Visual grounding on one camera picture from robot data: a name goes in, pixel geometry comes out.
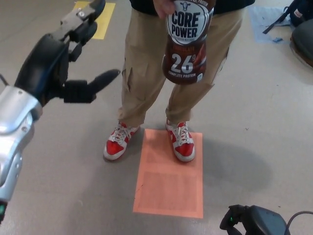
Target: hand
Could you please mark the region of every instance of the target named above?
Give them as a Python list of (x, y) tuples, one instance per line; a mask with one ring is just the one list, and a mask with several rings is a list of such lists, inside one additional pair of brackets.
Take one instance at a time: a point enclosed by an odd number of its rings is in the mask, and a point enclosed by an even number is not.
[(175, 12), (173, 0), (153, 0), (156, 12), (161, 19)]

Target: orange paper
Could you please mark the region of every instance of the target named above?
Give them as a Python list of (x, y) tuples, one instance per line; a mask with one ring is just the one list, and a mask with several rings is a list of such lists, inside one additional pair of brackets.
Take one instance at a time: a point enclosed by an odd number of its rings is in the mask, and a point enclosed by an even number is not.
[(145, 130), (134, 212), (203, 218), (202, 134), (191, 135), (196, 157), (182, 163), (167, 131)]

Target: black bag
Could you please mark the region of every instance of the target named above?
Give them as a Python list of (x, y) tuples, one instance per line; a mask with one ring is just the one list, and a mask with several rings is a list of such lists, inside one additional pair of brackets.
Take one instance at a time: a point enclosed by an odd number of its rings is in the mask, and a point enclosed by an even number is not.
[(281, 23), (290, 15), (291, 23), (297, 27), (301, 23), (313, 19), (313, 0), (293, 0), (290, 6), (286, 6), (284, 13), (274, 23), (272, 23), (264, 34), (267, 34), (277, 23)]
[(313, 0), (301, 0), (296, 9), (290, 12), (290, 20), (295, 27), (311, 19), (313, 19)]
[(313, 19), (295, 28), (291, 35), (291, 49), (302, 62), (313, 67)]

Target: robotic hand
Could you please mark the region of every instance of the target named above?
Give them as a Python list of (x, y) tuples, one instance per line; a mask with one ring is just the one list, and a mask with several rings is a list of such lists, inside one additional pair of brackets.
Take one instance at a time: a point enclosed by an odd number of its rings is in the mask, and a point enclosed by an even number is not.
[(69, 62), (77, 60), (82, 47), (95, 34), (95, 20), (105, 4), (105, 0), (94, 0), (66, 15), (58, 30), (37, 42), (14, 86), (0, 75), (6, 85), (0, 94), (0, 223), (22, 168), (22, 152), (33, 138), (34, 123), (43, 107), (55, 97), (64, 99), (64, 103), (91, 103), (120, 74), (119, 70), (110, 70), (89, 84), (67, 81)]

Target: protein shake bottle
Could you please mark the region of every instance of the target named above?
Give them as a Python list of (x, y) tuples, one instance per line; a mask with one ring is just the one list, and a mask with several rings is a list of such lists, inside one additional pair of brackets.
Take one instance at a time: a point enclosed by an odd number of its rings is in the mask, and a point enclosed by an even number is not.
[(206, 70), (206, 34), (216, 0), (175, 0), (167, 16), (168, 41), (162, 61), (165, 77), (176, 84), (199, 82)]

